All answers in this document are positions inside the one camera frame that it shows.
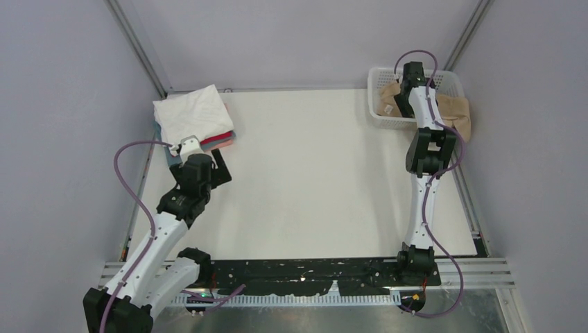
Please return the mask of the beige t shirt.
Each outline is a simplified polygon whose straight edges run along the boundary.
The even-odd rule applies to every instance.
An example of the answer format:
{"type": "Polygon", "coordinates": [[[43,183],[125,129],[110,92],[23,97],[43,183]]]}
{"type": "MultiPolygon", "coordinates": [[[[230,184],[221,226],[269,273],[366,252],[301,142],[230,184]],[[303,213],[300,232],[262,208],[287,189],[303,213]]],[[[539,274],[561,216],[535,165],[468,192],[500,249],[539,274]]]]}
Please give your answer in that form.
{"type": "MultiPolygon", "coordinates": [[[[380,89],[380,106],[377,110],[379,116],[402,117],[394,99],[400,92],[400,84],[397,82],[389,83],[380,89]]],[[[436,94],[435,99],[444,124],[455,128],[467,143],[472,133],[469,101],[465,97],[452,97],[440,93],[436,94]]]]}

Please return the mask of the white folded t shirt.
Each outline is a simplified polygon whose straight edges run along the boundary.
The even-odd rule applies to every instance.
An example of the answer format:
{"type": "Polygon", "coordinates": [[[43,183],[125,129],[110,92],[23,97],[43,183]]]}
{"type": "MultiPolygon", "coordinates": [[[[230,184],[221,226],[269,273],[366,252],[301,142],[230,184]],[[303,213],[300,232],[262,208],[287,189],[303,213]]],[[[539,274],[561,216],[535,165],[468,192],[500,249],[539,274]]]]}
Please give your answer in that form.
{"type": "Polygon", "coordinates": [[[154,101],[153,106],[161,138],[172,145],[192,136],[201,142],[234,130],[234,123],[215,85],[154,101]]]}

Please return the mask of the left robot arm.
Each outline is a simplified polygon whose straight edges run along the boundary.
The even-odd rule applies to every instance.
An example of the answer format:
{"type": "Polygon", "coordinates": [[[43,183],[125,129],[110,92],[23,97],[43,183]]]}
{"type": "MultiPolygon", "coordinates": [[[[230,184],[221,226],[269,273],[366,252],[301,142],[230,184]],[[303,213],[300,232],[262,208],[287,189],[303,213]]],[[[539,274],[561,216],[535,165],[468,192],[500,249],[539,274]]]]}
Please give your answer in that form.
{"type": "Polygon", "coordinates": [[[155,319],[183,289],[211,282],[209,255],[197,248],[185,248],[163,273],[160,269],[204,212],[211,191],[232,177],[218,149],[190,155],[170,172],[176,185],[161,197],[155,215],[148,215],[150,230],[137,252],[102,289],[85,294],[90,332],[151,332],[155,319]]]}

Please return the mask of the aluminium front rail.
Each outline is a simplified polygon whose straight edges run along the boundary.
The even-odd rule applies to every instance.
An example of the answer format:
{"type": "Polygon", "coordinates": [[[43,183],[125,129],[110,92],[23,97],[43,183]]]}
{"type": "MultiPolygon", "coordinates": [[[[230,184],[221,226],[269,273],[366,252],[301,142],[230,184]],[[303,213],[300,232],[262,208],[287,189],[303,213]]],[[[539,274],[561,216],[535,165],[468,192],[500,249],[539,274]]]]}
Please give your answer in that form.
{"type": "Polygon", "coordinates": [[[512,289],[515,281],[502,258],[437,258],[429,276],[402,273],[389,257],[338,259],[217,260],[204,265],[187,289],[204,297],[241,295],[273,304],[398,301],[414,293],[459,289],[512,289]]]}

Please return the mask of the blue-grey folded t shirt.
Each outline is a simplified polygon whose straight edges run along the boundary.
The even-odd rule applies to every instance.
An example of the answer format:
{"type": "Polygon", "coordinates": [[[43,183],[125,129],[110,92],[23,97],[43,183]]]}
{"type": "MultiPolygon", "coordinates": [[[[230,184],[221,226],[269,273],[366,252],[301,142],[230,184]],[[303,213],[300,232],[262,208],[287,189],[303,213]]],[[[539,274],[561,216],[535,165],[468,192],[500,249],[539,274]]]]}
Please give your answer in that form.
{"type": "MultiPolygon", "coordinates": [[[[234,143],[236,139],[236,133],[234,131],[224,133],[222,135],[217,135],[210,139],[206,139],[202,144],[201,148],[204,152],[210,152],[215,149],[221,149],[226,146],[230,146],[234,143]]],[[[169,166],[174,164],[179,164],[182,162],[179,153],[173,153],[169,149],[165,152],[166,154],[166,161],[169,166]]]]}

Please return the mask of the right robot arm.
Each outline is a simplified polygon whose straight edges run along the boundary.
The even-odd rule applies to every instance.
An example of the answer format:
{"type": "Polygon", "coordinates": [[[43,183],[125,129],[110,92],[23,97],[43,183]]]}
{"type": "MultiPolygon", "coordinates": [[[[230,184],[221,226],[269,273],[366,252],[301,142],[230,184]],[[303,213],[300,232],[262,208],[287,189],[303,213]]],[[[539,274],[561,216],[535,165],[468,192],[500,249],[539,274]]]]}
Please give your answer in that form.
{"type": "Polygon", "coordinates": [[[435,251],[431,223],[441,176],[447,171],[457,135],[444,124],[433,76],[421,62],[403,66],[400,95],[395,97],[402,116],[414,117],[417,130],[406,154],[412,201],[409,227],[397,254],[396,276],[400,283],[418,285],[435,273],[435,251]]]}

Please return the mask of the red folded t shirt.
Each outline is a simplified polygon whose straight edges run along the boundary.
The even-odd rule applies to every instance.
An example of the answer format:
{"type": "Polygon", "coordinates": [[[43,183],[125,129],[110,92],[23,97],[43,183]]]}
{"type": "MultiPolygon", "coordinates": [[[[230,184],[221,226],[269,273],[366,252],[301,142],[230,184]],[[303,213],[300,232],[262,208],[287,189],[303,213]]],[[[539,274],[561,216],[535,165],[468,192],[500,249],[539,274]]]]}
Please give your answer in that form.
{"type": "Polygon", "coordinates": [[[216,142],[224,142],[227,141],[231,138],[233,138],[234,136],[234,131],[229,131],[220,135],[216,135],[207,139],[204,139],[200,142],[201,146],[205,146],[205,145],[210,145],[210,144],[215,144],[216,142]]]}

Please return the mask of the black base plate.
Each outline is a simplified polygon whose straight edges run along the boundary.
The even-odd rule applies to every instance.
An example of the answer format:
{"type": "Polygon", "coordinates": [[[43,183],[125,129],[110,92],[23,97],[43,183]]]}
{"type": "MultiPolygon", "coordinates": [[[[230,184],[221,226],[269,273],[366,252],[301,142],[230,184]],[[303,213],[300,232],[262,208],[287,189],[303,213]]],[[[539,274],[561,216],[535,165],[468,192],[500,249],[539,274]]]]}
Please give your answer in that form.
{"type": "Polygon", "coordinates": [[[437,270],[418,285],[397,279],[397,260],[391,257],[335,259],[216,260],[191,288],[216,290],[227,295],[242,284],[245,296],[323,296],[337,287],[342,296],[382,296],[389,287],[437,287],[437,270]]]}

